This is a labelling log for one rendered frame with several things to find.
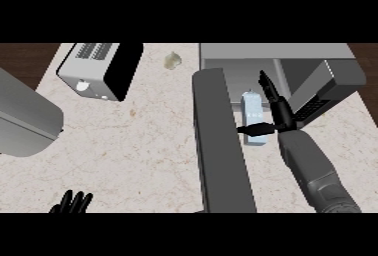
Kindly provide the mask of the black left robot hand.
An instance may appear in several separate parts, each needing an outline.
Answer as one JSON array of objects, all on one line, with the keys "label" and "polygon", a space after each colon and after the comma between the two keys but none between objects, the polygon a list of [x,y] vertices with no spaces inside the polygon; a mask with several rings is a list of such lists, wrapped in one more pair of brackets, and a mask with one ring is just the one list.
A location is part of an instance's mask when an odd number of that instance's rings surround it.
[{"label": "black left robot hand", "polygon": [[81,214],[87,211],[89,204],[93,199],[93,194],[86,194],[83,191],[74,193],[68,190],[62,196],[61,203],[50,208],[50,213]]}]

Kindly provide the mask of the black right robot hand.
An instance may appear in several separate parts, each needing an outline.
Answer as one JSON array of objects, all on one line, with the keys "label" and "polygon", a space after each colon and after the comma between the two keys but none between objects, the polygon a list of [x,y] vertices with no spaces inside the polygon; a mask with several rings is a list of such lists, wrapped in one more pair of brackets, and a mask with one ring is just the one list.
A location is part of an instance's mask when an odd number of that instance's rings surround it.
[{"label": "black right robot hand", "polygon": [[264,71],[260,71],[259,84],[269,100],[273,123],[261,122],[236,128],[239,133],[251,137],[297,129],[291,106],[285,97],[279,95],[275,84]]}]

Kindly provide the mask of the pale blue milk carton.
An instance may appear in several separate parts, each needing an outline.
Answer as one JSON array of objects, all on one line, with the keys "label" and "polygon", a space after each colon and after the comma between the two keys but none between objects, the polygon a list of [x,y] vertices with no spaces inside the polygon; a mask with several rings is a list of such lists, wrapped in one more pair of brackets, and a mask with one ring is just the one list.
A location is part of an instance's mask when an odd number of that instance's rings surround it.
[{"label": "pale blue milk carton", "polygon": [[[242,109],[242,124],[245,126],[261,123],[264,121],[261,96],[253,90],[250,90],[242,94],[241,109]],[[245,135],[244,143],[248,146],[263,146],[267,143],[267,136],[261,135],[261,136],[251,137]]]}]

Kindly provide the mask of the grey microwave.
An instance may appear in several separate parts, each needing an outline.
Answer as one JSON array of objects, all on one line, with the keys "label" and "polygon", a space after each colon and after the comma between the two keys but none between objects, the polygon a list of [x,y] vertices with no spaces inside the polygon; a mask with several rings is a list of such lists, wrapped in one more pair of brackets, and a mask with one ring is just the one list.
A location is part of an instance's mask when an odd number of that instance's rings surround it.
[{"label": "grey microwave", "polygon": [[344,43],[202,43],[199,67],[223,70],[230,104],[242,94],[260,93],[266,74],[306,126],[360,89],[366,76]]}]

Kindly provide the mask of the dark grey microwave door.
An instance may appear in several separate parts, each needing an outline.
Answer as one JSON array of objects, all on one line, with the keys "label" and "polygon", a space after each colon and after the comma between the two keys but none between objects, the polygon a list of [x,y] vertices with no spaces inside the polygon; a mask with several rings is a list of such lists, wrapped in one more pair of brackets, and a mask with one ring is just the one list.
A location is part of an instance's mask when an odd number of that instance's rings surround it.
[{"label": "dark grey microwave door", "polygon": [[256,213],[223,70],[192,76],[194,126],[205,213]]}]

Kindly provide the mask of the small pale garlic bulb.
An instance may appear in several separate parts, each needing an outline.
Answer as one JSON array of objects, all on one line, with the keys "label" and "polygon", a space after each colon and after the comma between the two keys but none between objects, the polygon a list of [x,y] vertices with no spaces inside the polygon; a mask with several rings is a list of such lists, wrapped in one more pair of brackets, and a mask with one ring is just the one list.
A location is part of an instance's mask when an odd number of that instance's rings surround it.
[{"label": "small pale garlic bulb", "polygon": [[164,67],[173,70],[182,64],[182,57],[176,52],[171,52],[164,59]]}]

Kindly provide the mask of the large grey appliance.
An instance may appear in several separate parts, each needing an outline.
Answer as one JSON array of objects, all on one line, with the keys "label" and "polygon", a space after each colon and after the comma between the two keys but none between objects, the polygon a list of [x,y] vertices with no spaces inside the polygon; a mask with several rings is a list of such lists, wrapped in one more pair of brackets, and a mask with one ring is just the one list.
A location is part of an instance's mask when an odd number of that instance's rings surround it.
[{"label": "large grey appliance", "polygon": [[0,68],[0,153],[40,153],[62,132],[61,108]]}]

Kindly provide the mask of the white and black toaster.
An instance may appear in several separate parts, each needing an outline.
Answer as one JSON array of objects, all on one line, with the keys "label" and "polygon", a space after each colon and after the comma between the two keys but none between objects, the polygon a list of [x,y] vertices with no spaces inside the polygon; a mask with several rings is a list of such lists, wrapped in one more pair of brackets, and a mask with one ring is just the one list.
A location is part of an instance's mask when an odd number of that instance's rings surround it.
[{"label": "white and black toaster", "polygon": [[123,101],[142,53],[142,43],[75,43],[56,75],[81,97]]}]

